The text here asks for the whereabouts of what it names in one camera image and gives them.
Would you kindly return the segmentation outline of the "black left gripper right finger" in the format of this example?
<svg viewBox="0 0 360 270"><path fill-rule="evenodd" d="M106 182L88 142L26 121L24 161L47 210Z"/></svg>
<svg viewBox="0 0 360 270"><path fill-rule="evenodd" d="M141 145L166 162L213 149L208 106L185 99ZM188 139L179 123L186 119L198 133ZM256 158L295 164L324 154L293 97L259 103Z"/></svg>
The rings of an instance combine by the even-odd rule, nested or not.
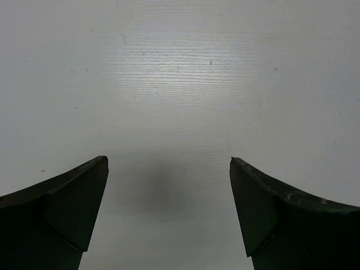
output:
<svg viewBox="0 0 360 270"><path fill-rule="evenodd" d="M229 177L255 269L359 268L359 207L309 194L238 157Z"/></svg>

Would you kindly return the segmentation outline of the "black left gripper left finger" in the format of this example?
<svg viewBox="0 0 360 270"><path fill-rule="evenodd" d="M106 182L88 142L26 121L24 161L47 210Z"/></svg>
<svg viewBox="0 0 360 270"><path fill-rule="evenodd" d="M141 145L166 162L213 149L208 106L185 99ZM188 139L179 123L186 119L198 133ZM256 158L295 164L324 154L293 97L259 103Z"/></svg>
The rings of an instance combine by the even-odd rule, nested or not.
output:
<svg viewBox="0 0 360 270"><path fill-rule="evenodd" d="M106 156L1 196L1 269L78 269L109 174Z"/></svg>

